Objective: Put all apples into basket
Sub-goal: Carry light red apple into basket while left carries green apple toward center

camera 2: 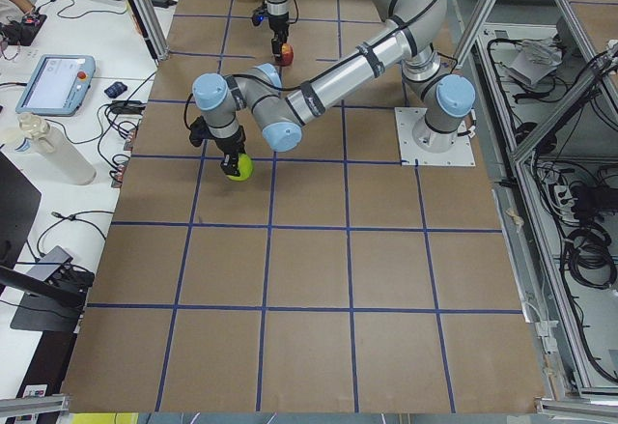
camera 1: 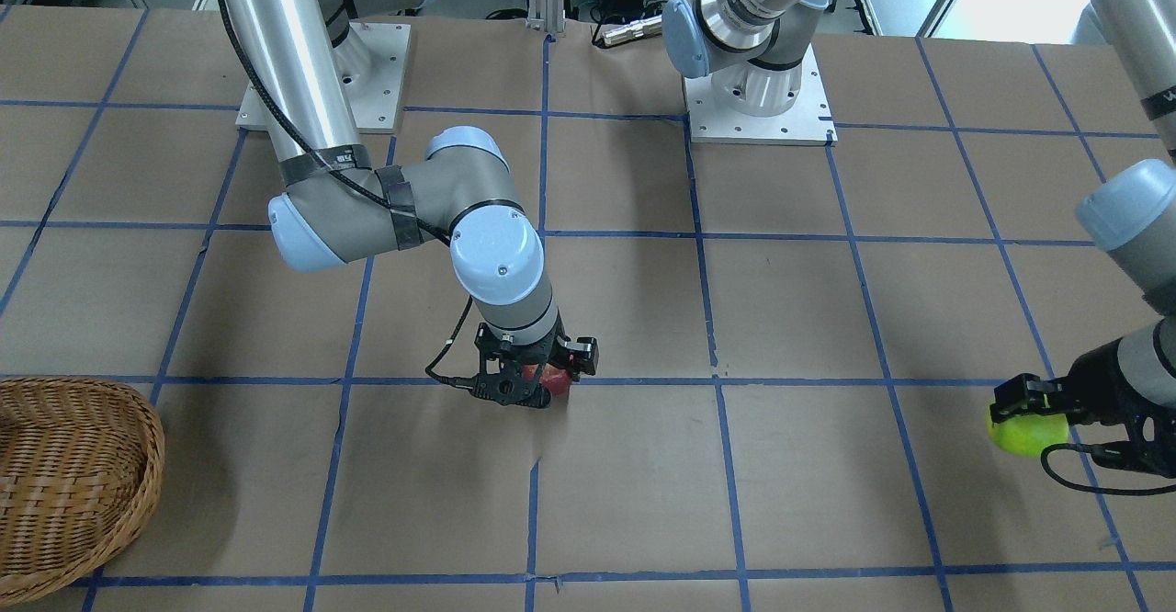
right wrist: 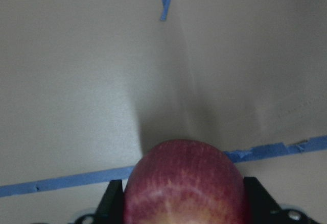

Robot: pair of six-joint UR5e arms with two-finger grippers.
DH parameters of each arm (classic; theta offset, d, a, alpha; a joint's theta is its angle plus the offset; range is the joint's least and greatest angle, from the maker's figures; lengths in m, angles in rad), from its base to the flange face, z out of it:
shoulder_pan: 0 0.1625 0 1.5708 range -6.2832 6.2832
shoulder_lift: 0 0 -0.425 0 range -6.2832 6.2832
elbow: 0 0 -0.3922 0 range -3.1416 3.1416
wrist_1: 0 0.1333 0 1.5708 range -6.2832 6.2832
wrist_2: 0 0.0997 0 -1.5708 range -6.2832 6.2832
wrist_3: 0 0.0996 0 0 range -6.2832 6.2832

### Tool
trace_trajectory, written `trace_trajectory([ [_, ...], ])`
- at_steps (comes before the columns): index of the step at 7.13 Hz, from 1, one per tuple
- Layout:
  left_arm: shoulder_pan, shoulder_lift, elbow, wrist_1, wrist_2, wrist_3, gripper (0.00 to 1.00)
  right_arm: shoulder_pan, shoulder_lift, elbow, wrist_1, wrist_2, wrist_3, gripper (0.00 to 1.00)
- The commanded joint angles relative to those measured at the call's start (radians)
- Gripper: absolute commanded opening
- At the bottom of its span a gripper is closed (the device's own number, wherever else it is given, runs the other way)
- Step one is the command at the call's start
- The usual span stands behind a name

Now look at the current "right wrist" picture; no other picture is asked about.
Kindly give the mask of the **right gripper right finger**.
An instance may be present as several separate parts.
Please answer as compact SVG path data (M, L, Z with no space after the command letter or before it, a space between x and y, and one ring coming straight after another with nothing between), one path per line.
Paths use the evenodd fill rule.
M256 177L245 177L244 186L252 223L275 223L281 207Z

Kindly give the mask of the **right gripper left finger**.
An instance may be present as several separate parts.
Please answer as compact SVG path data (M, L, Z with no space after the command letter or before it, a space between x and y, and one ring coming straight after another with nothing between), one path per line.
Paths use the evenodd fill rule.
M96 223L123 223L122 180L111 180L96 209Z

